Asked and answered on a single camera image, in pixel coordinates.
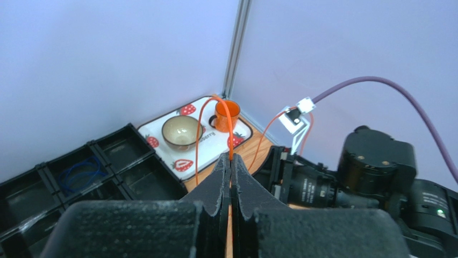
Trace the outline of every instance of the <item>black storage box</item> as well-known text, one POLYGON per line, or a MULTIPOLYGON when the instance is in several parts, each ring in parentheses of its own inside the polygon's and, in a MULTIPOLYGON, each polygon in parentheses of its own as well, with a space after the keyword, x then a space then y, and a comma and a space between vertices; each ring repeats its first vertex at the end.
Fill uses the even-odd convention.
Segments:
POLYGON ((155 153, 153 147, 132 124, 89 144, 94 145, 108 165, 112 165, 115 173, 125 169, 141 157, 155 153))
POLYGON ((0 257, 39 258, 49 235, 62 214, 62 208, 53 209, 3 236, 0 239, 0 257))
POLYGON ((41 170, 29 170, 0 184, 0 236, 58 205, 61 203, 41 170))
POLYGON ((61 200, 67 202, 78 195, 80 191, 111 178, 113 172, 107 169, 106 166, 106 163, 93 146, 84 145, 64 156, 47 162, 43 170, 54 189, 59 192, 61 200), (69 172, 67 180, 65 180, 66 174, 63 174, 65 171, 69 172))
POLYGON ((188 193, 157 154, 120 171, 116 177, 134 200, 178 200, 188 193))
POLYGON ((99 185, 94 185, 69 200, 65 204, 65 208, 67 209, 70 205, 83 200, 130 200, 130 196, 126 191, 118 185, 119 182, 115 178, 99 185))

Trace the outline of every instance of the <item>mug handle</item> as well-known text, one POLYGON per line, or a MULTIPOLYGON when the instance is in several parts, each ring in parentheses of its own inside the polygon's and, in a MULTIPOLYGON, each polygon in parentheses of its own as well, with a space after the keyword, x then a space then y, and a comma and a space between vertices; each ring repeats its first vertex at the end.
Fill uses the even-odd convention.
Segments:
POLYGON ((214 125, 211 124, 215 118, 216 118, 216 115, 215 115, 215 114, 212 115, 212 116, 210 117, 210 119, 209 119, 209 125, 210 125, 211 127, 213 127, 213 128, 216 129, 216 127, 215 127, 214 125))

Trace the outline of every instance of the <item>wooden table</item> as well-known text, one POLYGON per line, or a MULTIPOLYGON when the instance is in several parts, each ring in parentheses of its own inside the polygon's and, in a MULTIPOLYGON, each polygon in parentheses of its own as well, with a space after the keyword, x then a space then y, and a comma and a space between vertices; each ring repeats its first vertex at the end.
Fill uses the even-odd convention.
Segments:
MULTIPOLYGON (((248 121, 244 120, 243 118, 239 118, 243 120, 247 125, 249 125, 253 129, 253 136, 251 139, 244 142, 241 146, 234 150, 234 153, 239 154, 242 156, 243 160, 245 161, 245 165, 248 166, 253 162, 254 154, 257 149, 257 145, 259 144, 259 140, 262 136, 262 133, 256 130, 254 126, 252 126, 248 121)), ((249 173, 254 173, 263 163, 264 159, 267 156, 267 153, 272 146, 272 142, 269 141, 267 138, 263 138, 261 142, 261 147, 259 148, 259 152, 257 154, 256 160, 253 164, 253 167, 250 169, 249 173)), ((213 171, 214 164, 210 165, 202 172, 199 173, 199 182, 202 182, 212 171, 213 171)), ((196 187, 196 179, 193 177, 187 182, 184 183, 188 192, 192 191, 196 187)), ((232 257, 232 209, 229 208, 229 220, 227 224, 227 241, 226 241, 226 257, 232 257)))

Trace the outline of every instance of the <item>metal corner post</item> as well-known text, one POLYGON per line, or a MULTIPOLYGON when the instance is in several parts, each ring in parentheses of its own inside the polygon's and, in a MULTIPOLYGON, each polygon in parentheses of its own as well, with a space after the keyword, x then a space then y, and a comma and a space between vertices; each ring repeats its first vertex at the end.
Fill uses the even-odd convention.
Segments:
POLYGON ((229 60, 227 62, 226 75, 224 77, 223 92, 221 93, 223 98, 231 98, 235 72, 237 70, 237 63, 245 34, 250 4, 251 0, 240 0, 239 2, 234 34, 232 36, 231 50, 229 52, 229 60))

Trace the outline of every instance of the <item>beige bowl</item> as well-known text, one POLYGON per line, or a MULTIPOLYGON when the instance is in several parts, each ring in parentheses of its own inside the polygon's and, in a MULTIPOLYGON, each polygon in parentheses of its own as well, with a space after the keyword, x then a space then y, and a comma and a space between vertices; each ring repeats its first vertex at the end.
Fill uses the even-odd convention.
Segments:
MULTIPOLYGON (((162 126, 162 136, 173 149, 187 151, 196 145, 197 125, 199 121, 194 117, 176 116, 169 118, 162 126)), ((199 140, 204 129, 199 125, 199 140)))

